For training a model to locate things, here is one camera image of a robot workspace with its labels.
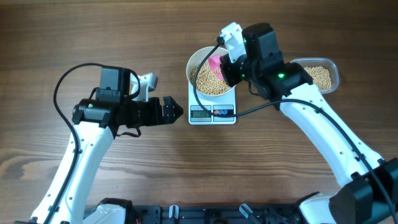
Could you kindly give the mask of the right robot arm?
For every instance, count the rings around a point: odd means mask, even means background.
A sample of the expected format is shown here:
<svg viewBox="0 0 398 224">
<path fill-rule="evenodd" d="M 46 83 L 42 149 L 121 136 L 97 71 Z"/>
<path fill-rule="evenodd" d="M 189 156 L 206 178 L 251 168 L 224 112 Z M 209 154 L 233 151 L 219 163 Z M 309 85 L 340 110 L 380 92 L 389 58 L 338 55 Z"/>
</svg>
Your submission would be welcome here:
<svg viewBox="0 0 398 224">
<path fill-rule="evenodd" d="M 273 28 L 231 23 L 218 42 L 228 49 L 221 72 L 229 86 L 245 80 L 260 97 L 290 118 L 311 140 L 340 189 L 314 193 L 298 203 L 304 223 L 379 223 L 397 218 L 397 159 L 384 160 L 333 111 L 312 77 L 298 63 L 286 63 Z"/>
</svg>

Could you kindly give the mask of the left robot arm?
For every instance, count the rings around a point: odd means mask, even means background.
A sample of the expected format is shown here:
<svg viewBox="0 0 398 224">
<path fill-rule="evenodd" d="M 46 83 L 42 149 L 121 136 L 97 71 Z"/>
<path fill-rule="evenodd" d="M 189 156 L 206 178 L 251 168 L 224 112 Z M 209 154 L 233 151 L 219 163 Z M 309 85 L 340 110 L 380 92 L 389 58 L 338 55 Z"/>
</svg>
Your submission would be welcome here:
<svg viewBox="0 0 398 224">
<path fill-rule="evenodd" d="M 120 126 L 139 129 L 174 123 L 183 108 L 170 96 L 138 98 L 141 85 L 129 91 L 131 78 L 143 78 L 122 67 L 101 66 L 101 79 L 88 99 L 73 109 L 72 119 L 62 116 L 71 131 L 57 173 L 29 223 L 142 223 L 130 200 L 106 198 L 86 216 L 85 207 L 99 164 L 117 137 Z"/>
</svg>

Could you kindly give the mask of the pink measuring scoop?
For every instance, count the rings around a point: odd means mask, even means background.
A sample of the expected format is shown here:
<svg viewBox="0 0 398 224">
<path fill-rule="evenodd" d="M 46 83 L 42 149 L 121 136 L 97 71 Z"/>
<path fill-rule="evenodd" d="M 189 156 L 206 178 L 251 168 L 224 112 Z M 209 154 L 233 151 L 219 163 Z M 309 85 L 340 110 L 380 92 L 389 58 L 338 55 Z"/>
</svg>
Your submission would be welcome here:
<svg viewBox="0 0 398 224">
<path fill-rule="evenodd" d="M 221 72 L 221 61 L 220 61 L 221 55 L 212 55 L 208 59 L 208 64 L 211 68 L 211 70 L 215 73 L 217 79 L 223 80 L 223 75 Z"/>
</svg>

